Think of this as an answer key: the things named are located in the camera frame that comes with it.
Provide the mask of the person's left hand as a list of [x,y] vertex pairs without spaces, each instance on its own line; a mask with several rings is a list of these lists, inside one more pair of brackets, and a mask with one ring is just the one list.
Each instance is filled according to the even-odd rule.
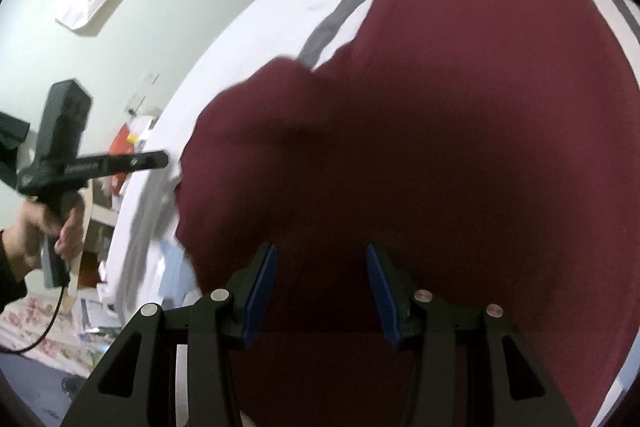
[[58,216],[41,202],[25,200],[13,225],[2,232],[1,244],[14,280],[21,282],[40,267],[40,242],[55,239],[54,252],[72,261],[84,250],[85,202],[79,193],[66,193]]

